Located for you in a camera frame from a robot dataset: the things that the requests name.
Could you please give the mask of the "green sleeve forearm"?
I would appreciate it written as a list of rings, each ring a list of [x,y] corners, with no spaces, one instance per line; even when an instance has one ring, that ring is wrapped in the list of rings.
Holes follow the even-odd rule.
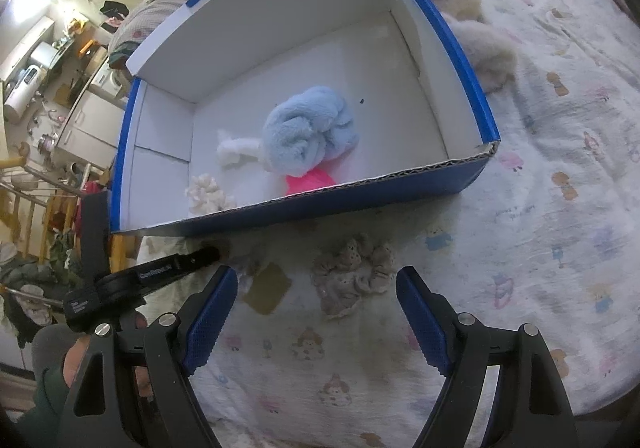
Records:
[[[34,406],[15,423],[29,447],[54,447],[66,398],[84,360],[90,338],[66,324],[41,329],[32,342],[36,376]]]

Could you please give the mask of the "person's left hand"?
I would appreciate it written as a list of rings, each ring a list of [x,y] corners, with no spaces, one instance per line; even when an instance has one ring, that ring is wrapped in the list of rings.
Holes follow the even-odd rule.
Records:
[[[117,423],[152,400],[150,371],[144,366],[144,339],[152,332],[141,313],[132,311],[82,335],[63,360],[62,418]]]

